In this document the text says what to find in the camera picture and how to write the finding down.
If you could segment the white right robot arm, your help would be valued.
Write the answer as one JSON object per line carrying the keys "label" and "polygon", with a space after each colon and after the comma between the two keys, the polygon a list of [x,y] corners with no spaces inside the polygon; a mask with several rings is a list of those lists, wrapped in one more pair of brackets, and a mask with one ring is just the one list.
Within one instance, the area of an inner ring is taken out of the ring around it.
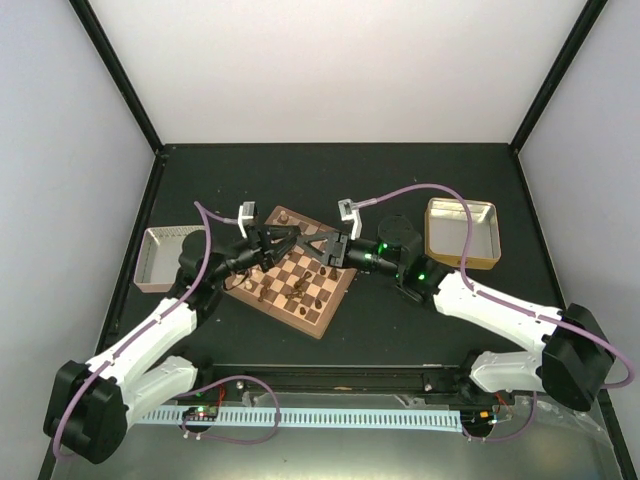
{"label": "white right robot arm", "polygon": [[488,393],[531,391],[581,412],[594,403],[614,363],[590,310],[572,303],[545,307],[465,282],[460,271],[422,250],[422,237],[400,215],[385,218],[376,240],[340,231],[302,235],[297,244],[326,267],[392,276],[408,299],[484,328],[519,346],[517,352],[473,354],[454,388],[467,402]]}

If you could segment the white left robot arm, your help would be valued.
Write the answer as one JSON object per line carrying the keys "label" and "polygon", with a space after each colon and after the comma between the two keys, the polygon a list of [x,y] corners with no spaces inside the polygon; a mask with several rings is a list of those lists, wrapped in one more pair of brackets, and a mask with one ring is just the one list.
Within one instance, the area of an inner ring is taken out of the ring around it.
{"label": "white left robot arm", "polygon": [[107,350],[57,371],[43,425],[55,457],[75,453],[99,464],[164,402],[186,393],[207,397],[213,372],[171,349],[217,308],[227,279],[253,268],[268,271],[300,234],[297,226],[251,226],[242,240],[221,248],[207,228],[188,234],[174,283],[152,313]]}

